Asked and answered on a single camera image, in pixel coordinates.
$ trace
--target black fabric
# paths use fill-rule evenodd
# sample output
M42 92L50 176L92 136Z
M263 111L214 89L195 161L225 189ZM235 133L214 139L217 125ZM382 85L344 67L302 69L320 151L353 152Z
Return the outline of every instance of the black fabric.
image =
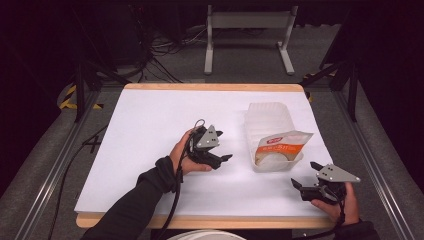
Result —
M159 159L156 167L142 173L136 187L120 198L81 239L137 239L149 224L162 194L174 186L171 159Z
M140 174L137 179L137 184L143 180L147 180L163 193L167 193L171 190L172 192L175 192L177 183L175 181L174 168L171 158L168 156L161 158L156 161L155 165L155 168Z
M372 222L359 222L337 228L334 231L334 240L379 240L377 231Z

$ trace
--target table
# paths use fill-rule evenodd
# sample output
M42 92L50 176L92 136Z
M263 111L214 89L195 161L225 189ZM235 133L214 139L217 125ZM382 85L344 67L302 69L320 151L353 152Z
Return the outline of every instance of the table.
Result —
M314 133L302 150L304 159L290 171L253 172L242 122L250 101L282 101L288 106L297 130ZM186 109L184 114L173 112L183 109ZM205 126L213 124L217 130L224 132L220 137L221 146L211 152L216 155L232 153L234 156L216 171L185 176L180 201L169 228L293 229L332 226L323 212L309 202L301 201L299 192L290 183L293 177L305 186L312 186L317 179L309 161L322 165L332 163L303 88L297 84L126 85L75 207L77 225L82 228L95 225L111 204L134 187L138 174L154 166L154 162L166 155L185 130L201 117L206 120ZM171 119L172 124L163 124ZM153 132L166 134L163 137L151 134ZM164 195L148 228L163 226L172 200L173 194Z

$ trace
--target clear plastic container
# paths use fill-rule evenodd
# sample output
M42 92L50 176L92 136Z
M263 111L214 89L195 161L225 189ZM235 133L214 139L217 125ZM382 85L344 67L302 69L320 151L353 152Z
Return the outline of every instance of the clear plastic container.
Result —
M255 153L262 138L295 130L287 106L283 103L251 103L245 115L245 130L255 172L287 171L303 158L302 152L293 161L288 161L282 154L270 153L259 165L255 164Z

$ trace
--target white paper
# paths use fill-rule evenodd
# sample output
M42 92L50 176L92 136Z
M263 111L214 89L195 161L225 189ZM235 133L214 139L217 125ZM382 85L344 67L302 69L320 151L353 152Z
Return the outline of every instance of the white paper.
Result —
M255 173L243 126L252 102L287 105L296 130L313 133L303 159L288 172ZM199 119L224 132L211 153L233 157L217 170L184 176L175 215L324 216L301 200L290 178L317 183L310 161L332 163L312 109L302 92L179 91L124 89L75 211L104 213L135 186ZM165 194L156 214L168 215L174 194Z

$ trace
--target wooden table edge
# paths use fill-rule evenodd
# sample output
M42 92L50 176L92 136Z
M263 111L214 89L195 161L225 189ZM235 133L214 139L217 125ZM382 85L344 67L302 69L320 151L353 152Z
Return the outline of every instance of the wooden table edge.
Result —
M229 83L130 83L124 89L191 91L263 91L304 92L299 84L229 84Z
M80 228L90 228L103 217L102 213L79 213L76 223ZM160 229L167 216L153 216L147 228ZM328 217L217 217L174 216L170 229L301 229L331 228Z

